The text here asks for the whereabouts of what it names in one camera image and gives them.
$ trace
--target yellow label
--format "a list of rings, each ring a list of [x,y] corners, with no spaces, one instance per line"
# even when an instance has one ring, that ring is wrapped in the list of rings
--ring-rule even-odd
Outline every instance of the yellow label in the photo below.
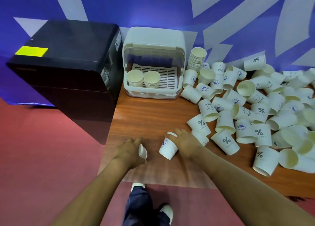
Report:
[[[47,50],[48,48],[22,46],[15,54],[42,57]]]

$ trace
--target white shoe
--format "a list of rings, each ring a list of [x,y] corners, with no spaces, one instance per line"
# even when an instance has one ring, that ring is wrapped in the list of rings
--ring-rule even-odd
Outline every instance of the white shoe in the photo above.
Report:
[[[171,225],[172,220],[173,220],[173,209],[169,204],[165,204],[161,209],[160,212],[164,212],[168,217],[169,217],[169,224]]]
[[[132,184],[132,188],[131,188],[131,191],[134,189],[135,186],[141,186],[143,188],[146,188],[146,185],[145,184],[141,184],[141,183],[133,183]]]

